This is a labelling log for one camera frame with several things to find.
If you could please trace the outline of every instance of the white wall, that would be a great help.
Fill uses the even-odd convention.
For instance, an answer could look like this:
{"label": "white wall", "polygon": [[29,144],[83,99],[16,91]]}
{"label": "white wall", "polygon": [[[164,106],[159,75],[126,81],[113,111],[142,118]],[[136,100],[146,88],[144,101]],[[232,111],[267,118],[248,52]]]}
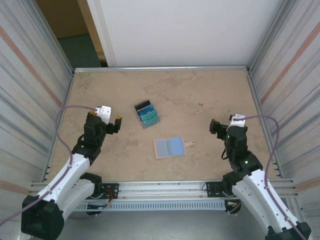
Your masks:
{"label": "white wall", "polygon": [[110,67],[247,65],[282,0],[87,0]]}
{"label": "white wall", "polygon": [[[279,121],[279,165],[293,178],[300,207],[320,240],[320,1],[295,1],[252,67],[262,110]],[[276,126],[269,121],[273,139]]]}
{"label": "white wall", "polygon": [[[35,2],[0,1],[0,221],[42,180],[73,75]],[[20,221],[4,224],[0,239],[20,239]]]}

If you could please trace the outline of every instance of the corrugated metal wall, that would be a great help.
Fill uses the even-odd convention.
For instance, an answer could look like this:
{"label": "corrugated metal wall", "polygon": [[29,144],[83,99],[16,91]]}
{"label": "corrugated metal wall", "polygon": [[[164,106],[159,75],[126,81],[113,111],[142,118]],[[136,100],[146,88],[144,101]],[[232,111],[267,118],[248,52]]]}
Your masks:
{"label": "corrugated metal wall", "polygon": [[[320,1],[290,4],[250,69],[264,114],[279,121],[282,174],[294,179],[312,235],[320,239]],[[274,123],[268,126],[275,138]]]}
{"label": "corrugated metal wall", "polygon": [[[0,219],[21,208],[47,167],[72,70],[33,1],[0,1]],[[0,229],[17,239],[20,216]]]}

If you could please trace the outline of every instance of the floor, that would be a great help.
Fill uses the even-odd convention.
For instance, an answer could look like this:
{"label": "floor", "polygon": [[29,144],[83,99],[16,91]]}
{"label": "floor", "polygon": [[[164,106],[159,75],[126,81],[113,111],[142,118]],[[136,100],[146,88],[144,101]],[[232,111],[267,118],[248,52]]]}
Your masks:
{"label": "floor", "polygon": [[58,42],[74,69],[101,67],[89,34],[60,38]]}
{"label": "floor", "polygon": [[68,219],[57,240],[263,240],[258,222],[242,206],[237,215],[221,210],[132,211]]}
{"label": "floor", "polygon": [[[134,105],[149,99],[160,123],[142,129]],[[219,180],[232,169],[221,159],[224,143],[210,134],[212,118],[229,124],[230,114],[256,115],[246,74],[231,71],[136,71],[76,73],[68,105],[112,107],[110,122],[122,116],[118,134],[107,135],[88,172],[103,181]],[[83,134],[85,109],[68,109],[61,137],[73,148]],[[258,119],[248,120],[248,146],[266,167],[269,151]],[[154,140],[180,137],[195,145],[187,155],[155,158]],[[57,144],[49,180],[62,168],[68,152]],[[274,177],[270,169],[269,177]]]}

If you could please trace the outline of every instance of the aluminum frame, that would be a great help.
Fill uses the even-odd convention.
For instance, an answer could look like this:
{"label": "aluminum frame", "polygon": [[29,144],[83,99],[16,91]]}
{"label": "aluminum frame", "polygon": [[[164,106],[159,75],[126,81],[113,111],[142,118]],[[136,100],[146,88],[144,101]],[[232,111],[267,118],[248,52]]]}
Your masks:
{"label": "aluminum frame", "polygon": [[[253,102],[255,104],[256,111],[257,111],[258,115],[263,115],[264,113],[263,113],[262,106],[260,104],[260,100],[259,100],[257,92],[256,92],[256,88],[254,86],[254,82],[252,80],[251,74],[248,71],[246,71],[246,79],[248,80],[248,84],[249,84],[250,91],[251,91],[251,94],[253,97]],[[274,148],[274,144],[275,144],[274,140],[272,138],[272,135],[271,135],[271,131],[269,130],[269,127],[267,125],[267,121],[265,118],[259,118],[259,120],[260,120],[262,130],[264,133],[266,145],[268,147],[269,152],[271,153]],[[283,177],[283,167],[279,161],[279,155],[278,155],[277,150],[275,150],[272,164],[274,166],[276,166],[276,167],[274,167],[274,170],[276,171],[276,173],[278,173],[278,174],[276,174],[276,176],[282,178]]]}
{"label": "aluminum frame", "polygon": [[147,72],[147,71],[213,71],[246,70],[245,65],[208,65],[208,66],[128,66],[128,67],[87,67],[76,68],[74,73],[108,73],[108,72]]}
{"label": "aluminum frame", "polygon": [[[74,84],[74,80],[75,80],[75,76],[73,75],[73,77],[70,80],[70,83],[69,83],[69,86],[68,86],[68,90],[67,90],[67,94],[65,96],[64,102],[63,102],[63,104],[61,106],[62,108],[64,108],[65,106],[68,105],[68,101],[69,101],[69,98],[70,98],[70,93],[71,93],[72,86]],[[63,112],[61,114],[61,117],[58,120],[58,132],[60,132],[64,116],[65,116],[65,112]],[[43,171],[42,176],[41,176],[42,181],[46,181],[48,179],[48,174],[50,172],[50,165],[51,165],[52,160],[54,158],[54,154],[55,154],[57,143],[58,143],[58,138],[57,138],[56,135],[54,135],[54,139],[53,139],[53,142],[52,142],[52,145],[51,145],[51,149],[50,149],[50,152],[49,152],[48,158],[47,158],[47,161],[48,161],[47,162],[47,166],[46,166],[46,168]]]}
{"label": "aluminum frame", "polygon": [[[168,210],[225,210],[225,201],[237,200],[232,197],[208,197],[203,187],[206,182],[220,180],[185,180],[185,181],[120,181],[104,182],[118,183],[118,198],[112,200],[112,205],[100,208],[99,211],[168,211]],[[290,178],[270,179],[272,186],[280,198],[290,204],[297,203],[298,197],[294,182]],[[30,195],[36,195],[46,187],[45,182],[34,182],[30,186]],[[104,206],[106,200],[86,199],[74,212],[97,211],[87,206]],[[299,208],[295,207],[298,216],[302,217]]]}
{"label": "aluminum frame", "polygon": [[297,0],[283,0],[283,3],[281,4],[280,9],[269,27],[259,49],[249,64],[250,74],[255,74],[259,63],[262,61],[276,35],[279,33],[281,26],[284,24],[285,18],[297,2]]}

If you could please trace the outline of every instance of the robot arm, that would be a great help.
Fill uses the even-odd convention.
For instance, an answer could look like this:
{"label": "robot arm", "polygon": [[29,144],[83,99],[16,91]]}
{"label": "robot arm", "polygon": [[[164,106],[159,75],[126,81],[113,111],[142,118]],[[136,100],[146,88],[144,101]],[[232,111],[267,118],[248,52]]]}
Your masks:
{"label": "robot arm", "polygon": [[210,132],[224,141],[223,159],[228,159],[233,169],[223,176],[222,185],[228,195],[236,195],[261,225],[266,240],[301,240],[291,221],[306,239],[311,229],[288,210],[269,180],[265,184],[265,171],[257,157],[248,150],[244,115],[230,116],[230,125],[222,125],[215,119],[210,123]]}
{"label": "robot arm", "polygon": [[111,107],[97,107],[89,112],[81,135],[72,150],[70,159],[55,178],[37,196],[28,195],[22,207],[31,204],[39,196],[46,195],[41,201],[22,213],[21,231],[44,240],[55,240],[60,235],[65,221],[72,211],[89,196],[97,197],[102,193],[100,176],[85,173],[101,152],[106,134],[118,133],[122,118],[109,123]]}

